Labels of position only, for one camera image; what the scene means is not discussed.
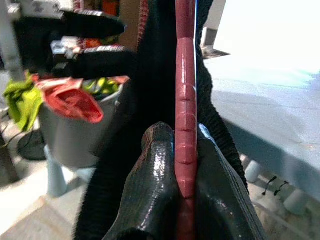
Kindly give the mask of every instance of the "metal pole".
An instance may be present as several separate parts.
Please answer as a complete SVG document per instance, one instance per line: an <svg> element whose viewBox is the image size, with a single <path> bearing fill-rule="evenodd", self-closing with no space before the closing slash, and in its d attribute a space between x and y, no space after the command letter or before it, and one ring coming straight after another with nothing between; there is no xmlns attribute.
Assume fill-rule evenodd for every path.
<svg viewBox="0 0 320 240"><path fill-rule="evenodd" d="M12 80L24 81L19 47L5 0L0 0L0 50L4 67L10 71Z"/></svg>

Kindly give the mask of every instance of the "floor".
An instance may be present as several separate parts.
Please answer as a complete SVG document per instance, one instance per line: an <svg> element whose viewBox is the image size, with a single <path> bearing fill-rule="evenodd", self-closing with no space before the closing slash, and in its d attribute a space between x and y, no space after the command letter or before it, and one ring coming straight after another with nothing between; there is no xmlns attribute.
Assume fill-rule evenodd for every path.
<svg viewBox="0 0 320 240"><path fill-rule="evenodd" d="M3 122L1 129L6 125L8 128L3 136L7 141L19 130L10 121ZM64 169L67 193L58 198L49 197L46 195L46 162L21 159L15 149L18 140L12 141L9 149L21 180L9 184L4 170L0 168L0 239L71 240L87 184L75 173ZM246 166L245 156L242 156L242 163ZM251 200L269 239L319 240L320 203L311 199L303 216L290 214L282 202L293 191L292 186L284 185L274 196L275 190L284 182L278 178L269 185L266 195L262 195L272 177L273 174L265 172L255 184L249 184Z"/></svg>

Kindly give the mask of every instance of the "red plastic strip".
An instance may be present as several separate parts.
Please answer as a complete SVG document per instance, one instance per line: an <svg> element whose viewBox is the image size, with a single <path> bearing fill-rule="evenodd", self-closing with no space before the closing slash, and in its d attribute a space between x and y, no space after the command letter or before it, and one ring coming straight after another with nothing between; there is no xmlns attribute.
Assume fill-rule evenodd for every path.
<svg viewBox="0 0 320 240"><path fill-rule="evenodd" d="M177 239L194 240L197 174L196 0L176 0L175 175L181 201Z"/></svg>

